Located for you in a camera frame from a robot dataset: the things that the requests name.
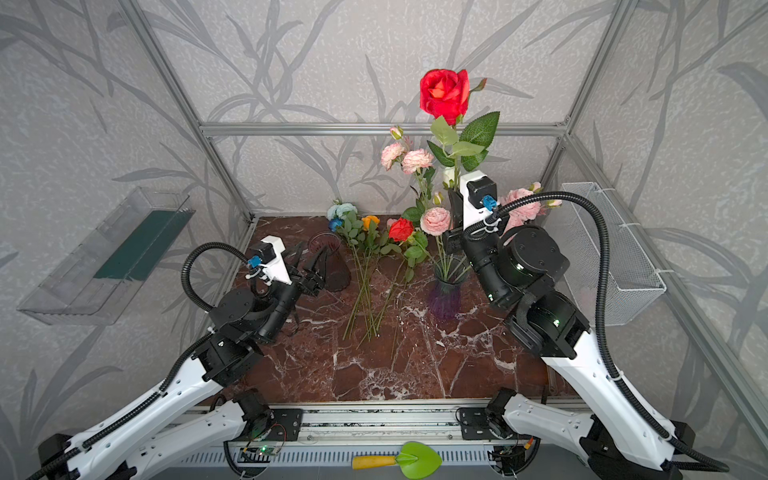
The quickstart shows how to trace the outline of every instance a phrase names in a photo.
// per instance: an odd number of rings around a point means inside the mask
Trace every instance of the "toy shovel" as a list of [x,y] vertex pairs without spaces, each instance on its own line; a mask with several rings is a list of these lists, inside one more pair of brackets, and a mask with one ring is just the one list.
[[427,445],[419,442],[408,442],[400,449],[396,457],[385,455],[365,455],[352,459],[353,470],[363,468],[400,465],[402,474],[411,480],[429,477],[442,465],[442,458]]

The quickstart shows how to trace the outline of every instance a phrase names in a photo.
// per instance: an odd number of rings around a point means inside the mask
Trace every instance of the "red rose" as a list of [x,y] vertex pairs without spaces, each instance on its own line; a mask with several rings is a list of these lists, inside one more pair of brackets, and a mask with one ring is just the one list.
[[389,238],[395,242],[405,242],[411,236],[411,233],[413,233],[413,223],[405,218],[397,220],[389,228]]
[[435,118],[456,125],[456,117],[467,113],[469,76],[466,70],[430,70],[422,78],[421,109]]

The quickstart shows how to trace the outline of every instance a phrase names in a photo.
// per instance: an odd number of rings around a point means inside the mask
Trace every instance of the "green mat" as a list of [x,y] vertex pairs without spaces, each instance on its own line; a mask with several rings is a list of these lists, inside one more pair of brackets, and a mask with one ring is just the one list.
[[193,214],[194,211],[151,211],[94,278],[146,280]]

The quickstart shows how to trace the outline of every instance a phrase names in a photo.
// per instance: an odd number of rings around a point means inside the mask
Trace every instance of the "orange flower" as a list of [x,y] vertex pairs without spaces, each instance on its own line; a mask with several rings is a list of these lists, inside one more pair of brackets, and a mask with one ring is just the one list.
[[362,229],[366,232],[371,227],[371,221],[377,226],[379,225],[379,218],[376,215],[369,215],[368,217],[362,218]]

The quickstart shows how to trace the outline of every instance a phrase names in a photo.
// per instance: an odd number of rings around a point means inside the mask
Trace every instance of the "marble tabletop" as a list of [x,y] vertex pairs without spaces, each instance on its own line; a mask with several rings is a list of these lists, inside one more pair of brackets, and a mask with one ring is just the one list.
[[[325,217],[262,217],[251,243],[266,235],[286,247],[308,241],[328,228]],[[503,315],[488,307],[474,275],[462,285],[462,306],[454,320],[438,321],[427,308],[434,284],[427,263],[417,267],[412,283],[390,303],[379,336],[363,340],[359,316],[351,338],[343,339],[357,298],[351,251],[343,248],[352,272],[342,292],[302,296],[276,343],[263,346],[264,358],[235,388],[256,387],[266,402],[334,402],[366,399],[485,398],[499,387],[539,396],[548,383],[550,395],[573,395],[559,376],[548,377],[546,365],[525,352],[503,324]],[[376,311],[381,308],[399,260],[384,257],[371,279]],[[235,287],[245,286],[239,272]]]

